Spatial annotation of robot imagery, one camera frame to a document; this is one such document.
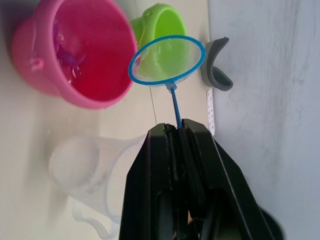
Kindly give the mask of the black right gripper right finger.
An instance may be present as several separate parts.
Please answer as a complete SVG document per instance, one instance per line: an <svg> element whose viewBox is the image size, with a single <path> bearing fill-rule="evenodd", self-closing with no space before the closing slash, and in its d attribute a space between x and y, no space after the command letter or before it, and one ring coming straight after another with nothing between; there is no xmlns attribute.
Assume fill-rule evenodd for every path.
<svg viewBox="0 0 320 240"><path fill-rule="evenodd" d="M201 123L182 121L178 130L190 193L190 215L201 222L200 239L214 240L221 220L234 222L241 240L275 240L277 223L256 202L240 167Z"/></svg>

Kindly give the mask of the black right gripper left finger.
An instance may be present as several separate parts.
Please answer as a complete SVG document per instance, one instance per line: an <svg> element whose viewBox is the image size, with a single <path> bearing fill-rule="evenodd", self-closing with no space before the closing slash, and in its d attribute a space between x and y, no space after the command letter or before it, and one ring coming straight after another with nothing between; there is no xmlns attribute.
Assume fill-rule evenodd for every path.
<svg viewBox="0 0 320 240"><path fill-rule="evenodd" d="M126 176L119 239L181 238L176 134L176 127L168 123L147 132Z"/></svg>

